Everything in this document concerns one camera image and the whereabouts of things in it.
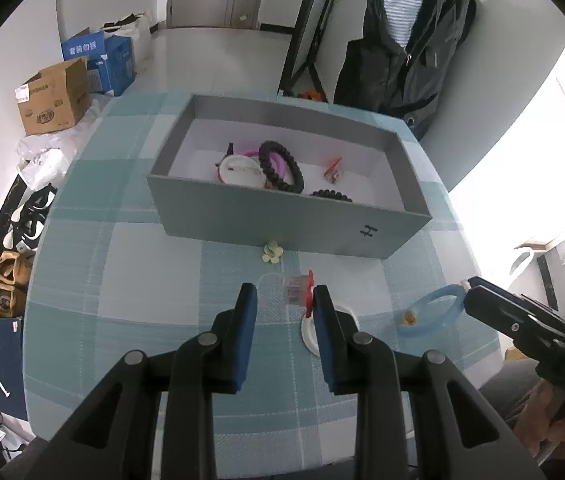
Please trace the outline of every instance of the plaid tablecloth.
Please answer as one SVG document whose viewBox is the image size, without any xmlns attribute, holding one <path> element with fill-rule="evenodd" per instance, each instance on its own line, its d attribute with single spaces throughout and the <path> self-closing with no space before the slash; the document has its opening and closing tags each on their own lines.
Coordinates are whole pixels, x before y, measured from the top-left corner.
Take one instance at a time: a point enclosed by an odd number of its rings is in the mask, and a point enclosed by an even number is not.
<svg viewBox="0 0 565 480">
<path fill-rule="evenodd" d="M 335 105 L 280 99 L 397 131 L 433 216 L 386 261 L 168 237 L 146 174 L 190 98 L 130 94 L 113 100 L 67 174 L 35 259 L 24 332 L 29 420 L 49 439 L 130 349 L 178 348 L 234 306 L 243 282 L 259 283 L 254 343 L 242 391 L 214 397 L 218 474 L 235 478 L 312 468 L 353 455 L 356 399 L 329 393 L 319 359 L 300 336 L 299 308 L 281 304 L 281 279 L 312 269 L 361 329 L 403 352 L 445 352 L 474 383 L 501 365 L 497 333 L 462 314 L 430 336 L 397 336 L 395 311 L 477 273 L 438 174 L 399 120 Z M 157 435 L 156 456 L 165 403 Z"/>
</svg>

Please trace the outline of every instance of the dark gray jacket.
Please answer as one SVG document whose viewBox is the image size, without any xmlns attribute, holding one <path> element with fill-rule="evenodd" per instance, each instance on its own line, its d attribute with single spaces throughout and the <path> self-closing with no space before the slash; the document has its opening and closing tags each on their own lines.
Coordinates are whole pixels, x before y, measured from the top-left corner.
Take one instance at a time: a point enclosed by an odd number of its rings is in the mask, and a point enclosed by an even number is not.
<svg viewBox="0 0 565 480">
<path fill-rule="evenodd" d="M 347 45 L 333 102 L 401 118 L 422 139 L 475 0 L 422 0 L 404 48 L 390 35 L 388 11 L 384 0 L 367 1 L 363 38 Z"/>
</svg>

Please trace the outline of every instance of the blue ring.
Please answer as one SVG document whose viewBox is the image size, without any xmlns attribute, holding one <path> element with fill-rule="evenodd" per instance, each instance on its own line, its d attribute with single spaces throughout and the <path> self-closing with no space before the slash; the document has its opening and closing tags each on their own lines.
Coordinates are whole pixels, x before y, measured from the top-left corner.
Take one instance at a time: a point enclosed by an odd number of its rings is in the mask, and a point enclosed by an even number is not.
<svg viewBox="0 0 565 480">
<path fill-rule="evenodd" d="M 402 316 L 404 316 L 405 312 L 408 311 L 415 313 L 417 316 L 420 310 L 430 304 L 432 301 L 438 300 L 440 298 L 446 298 L 447 296 L 454 296 L 456 298 L 456 301 L 453 302 L 448 311 L 442 314 L 442 316 L 428 323 L 421 325 L 416 324 L 413 326 L 398 324 L 398 335 L 405 337 L 420 337 L 435 332 L 445 325 L 454 323 L 460 316 L 460 314 L 462 314 L 462 311 L 464 311 L 465 309 L 465 295 L 466 292 L 462 285 L 446 285 L 442 288 L 439 288 L 438 290 L 434 290 L 430 294 L 427 294 L 426 296 L 424 296 L 424 298 L 416 301 L 409 309 L 402 311 Z"/>
</svg>

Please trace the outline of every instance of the tile floor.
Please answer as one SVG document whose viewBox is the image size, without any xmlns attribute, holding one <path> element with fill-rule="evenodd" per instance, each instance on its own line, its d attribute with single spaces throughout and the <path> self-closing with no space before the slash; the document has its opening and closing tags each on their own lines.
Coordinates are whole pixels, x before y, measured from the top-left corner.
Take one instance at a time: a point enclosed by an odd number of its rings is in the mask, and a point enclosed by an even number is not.
<svg viewBox="0 0 565 480">
<path fill-rule="evenodd" d="M 169 28 L 127 92 L 277 93 L 291 36 L 232 28 Z"/>
</svg>

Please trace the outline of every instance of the gray box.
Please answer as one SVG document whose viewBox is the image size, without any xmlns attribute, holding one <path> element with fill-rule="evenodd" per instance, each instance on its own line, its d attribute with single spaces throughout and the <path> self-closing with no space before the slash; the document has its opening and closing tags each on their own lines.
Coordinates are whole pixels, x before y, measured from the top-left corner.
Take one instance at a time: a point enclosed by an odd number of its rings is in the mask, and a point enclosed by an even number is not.
<svg viewBox="0 0 565 480">
<path fill-rule="evenodd" d="M 298 161 L 302 194 L 221 184 L 215 163 L 277 140 Z M 343 157 L 335 184 L 322 176 Z M 388 258 L 431 219 L 394 132 L 280 102 L 193 95 L 147 176 L 171 236 L 288 250 Z M 335 189 L 354 203 L 310 196 Z"/>
</svg>

